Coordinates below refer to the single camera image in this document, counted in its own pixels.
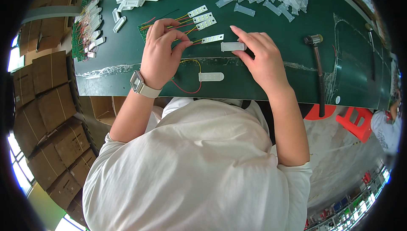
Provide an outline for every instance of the stacked cardboard boxes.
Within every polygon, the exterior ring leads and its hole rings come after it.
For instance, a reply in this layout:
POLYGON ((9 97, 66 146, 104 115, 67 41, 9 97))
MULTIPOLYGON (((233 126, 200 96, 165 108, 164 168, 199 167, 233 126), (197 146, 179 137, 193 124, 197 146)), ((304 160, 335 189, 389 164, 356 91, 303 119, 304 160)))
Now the stacked cardboard boxes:
MULTIPOLYGON (((15 71, 13 80, 14 136, 38 184, 68 211, 96 156, 81 121, 73 117, 65 51, 33 60, 15 71)), ((81 215, 81 207, 71 208, 75 218, 81 215)))
POLYGON ((88 226, 85 222, 84 212, 82 210, 82 190, 80 190, 75 198, 72 200, 72 202, 68 206, 68 209, 66 210, 66 213, 68 213, 71 218, 73 218, 82 226, 88 226))
MULTIPOLYGON (((29 9, 45 6, 57 6, 71 4, 72 0, 34 0, 29 9)), ((61 42, 66 28, 68 17, 45 18, 27 22, 21 26, 20 56, 31 51, 43 51, 56 48, 61 42)))

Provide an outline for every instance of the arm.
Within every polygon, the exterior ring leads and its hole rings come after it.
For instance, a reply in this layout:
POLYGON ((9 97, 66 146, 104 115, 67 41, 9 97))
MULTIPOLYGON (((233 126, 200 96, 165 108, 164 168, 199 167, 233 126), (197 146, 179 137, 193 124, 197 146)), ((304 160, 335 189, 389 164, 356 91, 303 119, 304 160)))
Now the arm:
POLYGON ((274 41, 266 33, 246 33, 236 26, 232 31, 253 51, 252 59, 244 51, 233 51, 245 63, 254 80, 266 92, 274 117, 278 162, 300 166, 309 161, 304 121, 294 90, 285 74, 283 61, 274 41))
MULTIPOLYGON (((143 51, 140 73, 147 86, 154 89, 162 87, 175 75, 182 52, 192 42, 179 30, 170 30, 167 26, 177 27, 180 23, 170 18, 155 21, 149 28, 143 51), (171 50, 174 40, 181 42, 171 50)), ((144 134, 154 99, 129 92, 110 130, 113 141, 130 142, 144 134)))
POLYGON ((396 118, 397 118, 397 108, 398 108, 398 106, 400 105, 400 102, 401 102, 400 91, 397 90, 397 94, 398 94, 399 98, 390 107, 390 114, 392 115, 392 120, 393 121, 395 121, 396 118))

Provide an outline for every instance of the person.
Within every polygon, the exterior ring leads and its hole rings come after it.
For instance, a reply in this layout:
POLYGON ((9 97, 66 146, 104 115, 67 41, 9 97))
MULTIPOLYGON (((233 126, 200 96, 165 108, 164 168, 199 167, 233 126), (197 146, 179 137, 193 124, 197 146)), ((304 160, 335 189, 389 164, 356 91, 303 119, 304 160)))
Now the person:
MULTIPOLYGON (((162 89, 192 45, 186 34, 167 29, 178 25, 161 19, 148 30, 140 74, 151 88, 162 89)), ((86 178, 90 230, 304 229, 310 155, 280 52, 266 33, 231 30, 255 54, 233 52, 268 96, 278 160, 267 153, 272 143, 254 101, 249 112, 233 103, 174 98, 145 133, 154 99, 131 90, 86 178)))
POLYGON ((381 147, 385 153, 383 162, 388 169, 393 169, 396 155, 399 150, 400 136, 401 136, 401 94, 397 90, 398 98, 390 106, 390 112, 378 110, 374 112, 370 127, 372 132, 380 142, 381 147))

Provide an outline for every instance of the smartwatch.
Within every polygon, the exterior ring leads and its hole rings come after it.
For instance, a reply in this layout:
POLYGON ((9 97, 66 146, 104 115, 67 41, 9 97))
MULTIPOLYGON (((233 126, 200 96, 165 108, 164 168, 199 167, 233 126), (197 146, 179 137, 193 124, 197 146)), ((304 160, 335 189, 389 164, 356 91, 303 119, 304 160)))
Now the smartwatch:
POLYGON ((157 89, 153 89, 151 87, 148 87, 145 83, 144 83, 144 79, 140 74, 140 71, 135 71, 133 73, 133 76, 131 76, 130 79, 130 85, 133 88, 133 91, 135 93, 139 93, 142 94, 146 97, 149 98, 156 98, 158 97, 158 95, 160 94, 161 90, 157 90, 157 89))

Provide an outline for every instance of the white watch strap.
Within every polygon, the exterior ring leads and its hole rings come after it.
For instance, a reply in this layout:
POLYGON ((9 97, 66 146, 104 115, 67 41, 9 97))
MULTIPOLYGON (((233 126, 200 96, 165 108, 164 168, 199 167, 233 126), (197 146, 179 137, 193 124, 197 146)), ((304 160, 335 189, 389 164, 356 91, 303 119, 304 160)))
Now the white watch strap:
POLYGON ((145 84, 143 84, 143 86, 140 89, 140 94, 142 94, 146 97, 149 97, 149 98, 156 98, 160 94, 161 90, 162 89, 160 89, 160 90, 153 89, 153 88, 148 87, 145 84))

